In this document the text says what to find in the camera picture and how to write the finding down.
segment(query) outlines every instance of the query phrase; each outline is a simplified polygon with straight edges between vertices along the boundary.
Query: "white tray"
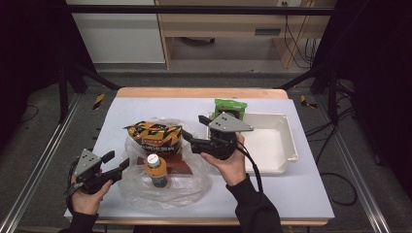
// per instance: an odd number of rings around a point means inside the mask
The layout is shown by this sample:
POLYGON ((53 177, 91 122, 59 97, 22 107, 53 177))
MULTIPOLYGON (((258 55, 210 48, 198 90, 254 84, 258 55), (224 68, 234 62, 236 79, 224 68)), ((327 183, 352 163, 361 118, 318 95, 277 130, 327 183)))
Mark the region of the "white tray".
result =
MULTIPOLYGON (((243 121, 255 129, 251 132, 242 132, 242 135, 245 137, 245 147, 261 175, 282 174, 291 162, 298 159, 288 116, 244 114, 243 121)), ((248 158, 246 171, 254 173, 248 158)))

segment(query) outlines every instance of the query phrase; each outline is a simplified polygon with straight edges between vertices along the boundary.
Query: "green snack package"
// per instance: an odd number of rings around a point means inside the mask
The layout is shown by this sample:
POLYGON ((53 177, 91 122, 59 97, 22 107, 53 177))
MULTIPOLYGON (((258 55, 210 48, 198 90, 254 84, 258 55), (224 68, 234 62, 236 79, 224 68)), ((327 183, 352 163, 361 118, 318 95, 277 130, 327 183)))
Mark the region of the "green snack package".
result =
POLYGON ((225 112, 240 120, 243 120, 245 109, 248 107, 248 104, 246 103, 224 99, 215 99, 215 105, 214 117, 217 117, 222 112, 225 112))

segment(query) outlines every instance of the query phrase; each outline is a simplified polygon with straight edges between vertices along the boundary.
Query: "person's right hand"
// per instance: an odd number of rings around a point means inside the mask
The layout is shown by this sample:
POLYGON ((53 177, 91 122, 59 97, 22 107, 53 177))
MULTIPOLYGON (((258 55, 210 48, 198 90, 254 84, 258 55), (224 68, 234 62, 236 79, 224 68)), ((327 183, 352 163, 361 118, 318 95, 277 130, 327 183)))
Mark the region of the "person's right hand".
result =
MULTIPOLYGON (((240 133, 236 133, 236 137, 240 144, 244 144, 245 138, 240 133)), ((218 168, 229 186, 237 185, 246 179, 245 155, 241 151, 235 150, 232 156, 226 160, 219 160, 205 152, 200 153, 200 155, 208 163, 218 168)))

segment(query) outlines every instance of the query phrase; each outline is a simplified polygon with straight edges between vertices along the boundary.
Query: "gray carpet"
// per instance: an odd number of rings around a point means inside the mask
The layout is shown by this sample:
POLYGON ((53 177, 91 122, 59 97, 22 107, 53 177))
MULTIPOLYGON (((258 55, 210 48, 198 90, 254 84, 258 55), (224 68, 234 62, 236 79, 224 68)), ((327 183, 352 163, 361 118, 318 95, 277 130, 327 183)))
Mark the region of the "gray carpet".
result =
MULTIPOLYGON (((224 77, 223 74, 215 74, 213 77, 192 75, 190 79, 193 83, 189 83, 188 78, 179 75, 168 77, 168 79, 161 75, 136 79, 131 74, 125 74, 121 78, 111 78, 111 80, 128 86, 266 87, 274 83, 285 82, 291 79, 293 75, 280 75, 280 77, 273 80, 273 76, 265 77, 264 75, 255 76, 253 79, 242 75, 227 75, 227 77, 224 77)), ((104 116, 116 94, 115 91, 102 87, 97 83, 91 81, 88 81, 88 83, 90 88, 86 94, 82 95, 79 109, 60 142, 33 199, 27 206, 16 232, 34 232, 35 230, 46 232, 48 229, 54 231, 68 225, 68 220, 63 217, 65 203, 62 193, 66 188, 66 173, 69 164, 75 156, 80 154, 83 148, 93 148, 95 138, 99 134, 99 128, 103 124, 104 116), (106 96, 99 110, 93 110, 92 106, 95 98, 100 93, 105 93, 106 96)), ((11 142, 2 150, 0 157, 0 175, 2 176, 0 180, 2 193, 0 196, 0 210, 2 218, 12 208, 56 127, 59 113, 57 93, 57 86, 52 85, 30 97, 29 104, 36 106, 39 113, 16 129, 11 142)), ((316 103, 317 98, 311 96, 305 83, 289 91, 289 96, 295 102, 304 130, 324 124, 326 120, 320 109, 300 105, 301 94, 306 96, 309 103, 316 103)), ((347 100, 342 100, 341 106, 340 111, 350 107, 350 103, 347 100)), ((33 107, 27 108, 27 113, 23 118, 33 115, 33 109, 33 107)), ((401 190, 391 170, 387 167, 377 166, 374 163, 367 139, 355 119, 347 116, 339 124, 339 132, 345 138, 345 143, 350 148, 351 154, 354 155, 357 165, 367 180, 392 232, 412 232, 411 201, 401 190)), ((324 139, 328 133, 329 129, 326 129, 308 138, 311 141, 310 147, 315 157, 324 143, 324 141, 316 140, 324 139)), ((323 152, 319 162, 319 170, 321 173, 334 172, 343 177, 348 177, 332 140, 329 141, 323 152)), ((330 198, 341 202, 350 202, 354 198, 351 187, 342 180, 330 176, 323 177, 323 180, 330 198)), ((332 202, 332 208, 336 218, 323 227, 312 227, 312 232, 373 232, 360 201, 351 207, 340 206, 332 202)), ((124 230, 124 232, 131 232, 130 226, 109 226, 109 232, 116 232, 119 229, 124 230)), ((293 231, 305 232, 306 228, 294 227, 293 231)))

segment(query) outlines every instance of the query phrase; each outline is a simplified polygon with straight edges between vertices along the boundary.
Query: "snack bag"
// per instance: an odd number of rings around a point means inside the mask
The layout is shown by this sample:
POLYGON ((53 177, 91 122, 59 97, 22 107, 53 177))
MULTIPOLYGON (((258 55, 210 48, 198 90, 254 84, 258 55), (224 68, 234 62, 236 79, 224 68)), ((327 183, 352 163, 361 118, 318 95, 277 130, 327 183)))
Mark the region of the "snack bag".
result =
POLYGON ((182 126, 180 125, 167 126, 140 121, 124 128, 147 154, 155 153, 161 157, 168 157, 182 153, 182 126))
POLYGON ((243 102, 238 102, 235 100, 224 100, 215 99, 215 112, 213 117, 217 117, 222 112, 225 112, 233 117, 243 120, 243 115, 245 114, 245 109, 248 104, 243 102))

